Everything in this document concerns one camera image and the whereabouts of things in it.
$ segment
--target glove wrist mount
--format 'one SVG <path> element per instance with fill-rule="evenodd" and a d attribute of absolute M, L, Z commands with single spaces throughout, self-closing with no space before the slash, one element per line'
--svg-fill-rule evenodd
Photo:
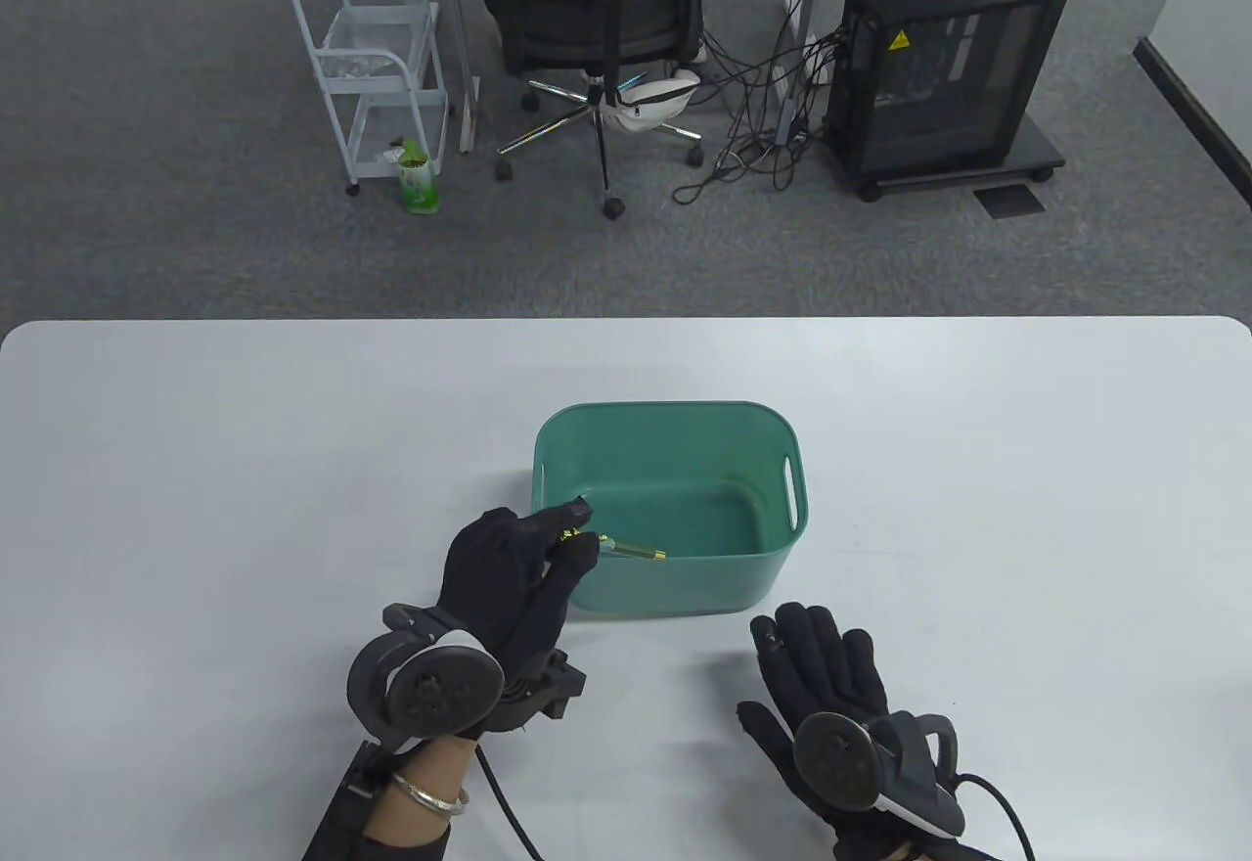
<path fill-rule="evenodd" d="M 551 650 L 506 682 L 495 657 L 439 607 L 393 603 L 383 624 L 389 632 L 367 642 L 348 671 L 348 706 L 387 753 L 475 725 L 513 731 L 540 711 L 560 718 L 587 681 Z"/>
<path fill-rule="evenodd" d="M 926 737 L 939 738 L 939 766 Z M 860 725 L 819 712 L 800 723 L 796 770 L 825 802 L 844 812 L 889 812 L 935 838 L 958 838 L 965 815 L 953 795 L 957 732 L 940 715 L 898 711 Z"/>

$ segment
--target glove finger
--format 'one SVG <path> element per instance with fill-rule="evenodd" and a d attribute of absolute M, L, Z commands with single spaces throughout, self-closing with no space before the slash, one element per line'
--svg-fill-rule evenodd
<path fill-rule="evenodd" d="M 795 731 L 810 713 L 821 710 L 818 700 L 800 678 L 791 656 L 777 634 L 777 624 L 769 617 L 755 617 L 751 623 L 756 644 L 756 663 L 765 687 L 774 698 L 782 720 Z"/>
<path fill-rule="evenodd" d="M 562 534 L 581 528 L 586 522 L 590 522 L 586 503 L 575 501 L 540 509 L 533 516 L 520 521 L 518 524 L 520 531 L 523 531 L 528 538 L 536 539 L 541 551 L 546 552 L 560 543 Z"/>
<path fill-rule="evenodd" d="M 545 592 L 563 594 L 563 602 L 570 602 L 570 594 L 592 567 L 600 561 L 600 536 L 595 532 L 580 532 L 560 543 L 548 553 L 548 572 L 541 587 Z"/>
<path fill-rule="evenodd" d="M 517 513 L 503 507 L 483 512 L 473 522 L 457 532 L 452 539 L 452 551 L 464 551 L 466 548 L 483 548 L 497 544 L 500 536 L 506 533 L 511 522 L 517 519 Z"/>
<path fill-rule="evenodd" d="M 821 656 L 826 660 L 826 670 L 830 672 L 830 683 L 835 688 L 835 696 L 843 700 L 850 698 L 855 695 L 853 673 L 835 618 L 826 607 L 809 607 L 809 619 L 813 623 L 813 633 L 818 637 L 818 648 L 821 650 Z"/>
<path fill-rule="evenodd" d="M 760 701 L 741 701 L 735 708 L 735 715 L 747 736 L 756 742 L 774 768 L 779 771 L 782 783 L 791 791 L 791 795 L 808 806 L 814 815 L 824 816 L 830 807 L 818 798 L 818 795 L 801 778 L 800 771 L 795 768 L 795 758 L 791 756 L 791 737 L 782 730 L 782 725 L 770 710 Z"/>
<path fill-rule="evenodd" d="M 782 637 L 782 644 L 800 678 L 819 701 L 831 703 L 835 691 L 830 685 L 830 670 L 818 646 L 809 611 L 799 603 L 784 603 L 774 618 L 777 619 L 779 636 Z"/>
<path fill-rule="evenodd" d="M 500 650 L 505 675 L 556 647 L 570 611 L 570 596 L 583 576 L 600 559 L 600 538 L 583 532 L 568 539 L 553 556 L 547 576 L 527 598 L 526 612 Z"/>
<path fill-rule="evenodd" d="M 886 690 L 874 665 L 874 639 L 864 629 L 849 629 L 844 633 L 844 650 L 848 652 L 848 665 L 859 697 L 878 713 L 885 715 Z"/>

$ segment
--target silver bracelet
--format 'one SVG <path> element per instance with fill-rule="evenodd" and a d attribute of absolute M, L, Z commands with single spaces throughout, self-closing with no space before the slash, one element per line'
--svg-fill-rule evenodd
<path fill-rule="evenodd" d="M 438 796 L 428 793 L 426 790 L 419 790 L 411 781 L 406 780 L 399 773 L 392 773 L 392 781 L 394 785 L 399 786 L 408 797 L 413 800 L 422 808 L 428 808 L 437 816 L 443 816 L 444 818 L 451 818 L 452 816 L 462 815 L 466 811 L 466 803 L 470 802 L 470 793 L 461 790 L 461 795 L 457 797 L 456 802 L 446 802 Z"/>

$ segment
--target basket handle hole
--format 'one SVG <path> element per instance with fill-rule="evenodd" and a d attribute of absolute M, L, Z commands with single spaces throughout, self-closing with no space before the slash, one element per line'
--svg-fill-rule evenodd
<path fill-rule="evenodd" d="M 782 486 L 786 488 L 786 511 L 791 517 L 791 531 L 795 532 L 799 513 L 795 508 L 795 477 L 791 476 L 791 458 L 782 458 Z"/>

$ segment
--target green bottle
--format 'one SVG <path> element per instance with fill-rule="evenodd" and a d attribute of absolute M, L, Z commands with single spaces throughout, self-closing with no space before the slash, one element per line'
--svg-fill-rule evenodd
<path fill-rule="evenodd" d="M 434 188 L 431 160 L 417 141 L 406 140 L 399 159 L 399 186 L 404 195 L 404 211 L 413 215 L 434 215 L 439 211 L 439 191 Z"/>

